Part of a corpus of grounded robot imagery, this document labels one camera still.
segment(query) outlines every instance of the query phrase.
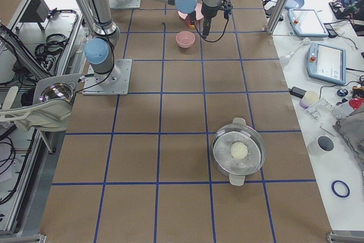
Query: blue tablet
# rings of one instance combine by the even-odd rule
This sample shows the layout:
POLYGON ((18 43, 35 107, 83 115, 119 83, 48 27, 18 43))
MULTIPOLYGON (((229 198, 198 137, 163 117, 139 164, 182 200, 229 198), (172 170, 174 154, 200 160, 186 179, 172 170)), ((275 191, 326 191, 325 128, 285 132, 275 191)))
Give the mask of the blue tablet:
POLYGON ((313 43, 307 55, 307 72, 311 78, 345 85, 346 51, 321 43, 313 43))
POLYGON ((329 33, 315 10, 289 9, 289 22, 298 36, 327 37, 329 33))

